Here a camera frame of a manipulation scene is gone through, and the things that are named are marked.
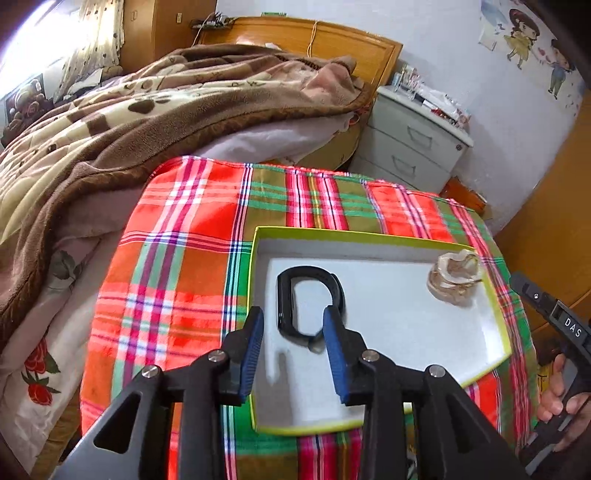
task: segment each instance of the white wall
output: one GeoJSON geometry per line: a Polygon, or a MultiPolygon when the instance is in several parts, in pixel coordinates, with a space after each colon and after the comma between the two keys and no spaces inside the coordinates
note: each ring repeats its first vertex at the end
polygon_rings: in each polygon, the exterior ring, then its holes
{"type": "Polygon", "coordinates": [[[286,12],[402,42],[401,58],[472,112],[475,147],[454,173],[491,204],[493,233],[530,195],[574,120],[514,64],[478,44],[479,0],[217,0],[217,10],[286,12]]]}

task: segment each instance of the finger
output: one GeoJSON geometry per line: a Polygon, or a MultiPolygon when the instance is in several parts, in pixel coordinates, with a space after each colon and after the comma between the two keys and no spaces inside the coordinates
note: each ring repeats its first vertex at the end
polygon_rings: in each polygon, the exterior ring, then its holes
{"type": "Polygon", "coordinates": [[[591,419],[585,416],[576,417],[572,421],[572,424],[566,430],[566,433],[564,434],[562,440],[560,440],[558,444],[556,444],[556,446],[554,447],[554,451],[560,452],[561,450],[564,450],[577,438],[579,438],[581,434],[587,429],[587,426],[589,425],[589,420],[591,419]]]}
{"type": "Polygon", "coordinates": [[[566,411],[572,415],[575,415],[588,399],[588,393],[580,393],[579,395],[575,395],[567,402],[566,411]]]}
{"type": "Polygon", "coordinates": [[[563,409],[562,402],[554,395],[551,389],[547,389],[542,393],[540,405],[546,410],[549,410],[553,415],[559,415],[563,409]]]}
{"type": "Polygon", "coordinates": [[[557,373],[550,376],[550,380],[548,382],[548,389],[551,390],[552,393],[557,397],[561,396],[564,393],[564,381],[562,380],[561,373],[557,373]]]}
{"type": "Polygon", "coordinates": [[[561,353],[557,355],[554,359],[554,365],[552,366],[553,372],[555,374],[560,373],[564,369],[564,363],[566,362],[565,354],[561,353]]]}
{"type": "Polygon", "coordinates": [[[541,421],[550,421],[552,419],[552,412],[550,410],[548,410],[547,408],[545,408],[543,405],[540,405],[538,407],[538,418],[541,421]]]}
{"type": "MultiPolygon", "coordinates": [[[[575,402],[573,402],[573,404],[580,403],[580,404],[575,405],[577,409],[580,409],[587,398],[589,398],[588,393],[575,395],[573,398],[571,398],[571,400],[575,400],[575,402]]],[[[583,409],[579,412],[579,414],[575,417],[575,419],[572,421],[572,424],[567,428],[563,439],[560,442],[558,442],[556,447],[554,447],[554,451],[559,452],[561,450],[564,450],[571,443],[573,443],[587,429],[590,421],[591,421],[591,402],[587,403],[583,407],[583,409]]]]}

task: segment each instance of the drawer handle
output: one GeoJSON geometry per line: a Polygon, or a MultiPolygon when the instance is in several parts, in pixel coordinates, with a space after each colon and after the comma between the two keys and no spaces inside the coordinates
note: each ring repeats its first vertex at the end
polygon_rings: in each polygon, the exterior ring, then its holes
{"type": "Polygon", "coordinates": [[[431,145],[433,143],[433,137],[429,137],[428,135],[425,135],[424,133],[415,130],[414,128],[411,128],[409,126],[407,126],[407,131],[408,131],[408,136],[412,139],[413,142],[418,143],[419,145],[422,145],[425,148],[431,148],[431,145]]]}
{"type": "Polygon", "coordinates": [[[412,179],[414,178],[417,172],[416,165],[409,165],[404,160],[400,160],[394,155],[391,155],[391,157],[392,161],[394,162],[394,168],[396,168],[396,170],[398,170],[401,174],[406,175],[407,177],[411,177],[412,179]]]}

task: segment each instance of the plaid cloth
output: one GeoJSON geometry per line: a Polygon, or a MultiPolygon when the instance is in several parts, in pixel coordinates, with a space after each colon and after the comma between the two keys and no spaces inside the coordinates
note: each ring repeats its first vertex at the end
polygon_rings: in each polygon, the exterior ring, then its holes
{"type": "MultiPolygon", "coordinates": [[[[112,260],[89,342],[84,431],[144,365],[187,365],[240,328],[259,225],[472,245],[496,288],[513,354],[467,392],[513,448],[524,444],[537,398],[535,352],[521,302],[507,286],[505,262],[474,212],[380,180],[197,157],[169,160],[154,172],[112,260]]],[[[312,437],[257,434],[248,405],[224,407],[222,418],[231,480],[356,478],[359,430],[312,437]]],[[[178,415],[171,478],[176,478],[177,432],[178,415]]]]}

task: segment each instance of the curtain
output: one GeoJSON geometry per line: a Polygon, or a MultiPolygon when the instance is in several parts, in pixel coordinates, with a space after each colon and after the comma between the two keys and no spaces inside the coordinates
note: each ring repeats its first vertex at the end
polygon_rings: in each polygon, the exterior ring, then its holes
{"type": "Polygon", "coordinates": [[[63,67],[60,86],[53,96],[55,102],[96,69],[119,64],[119,51],[125,41],[123,2],[83,0],[78,17],[80,41],[63,67]]]}

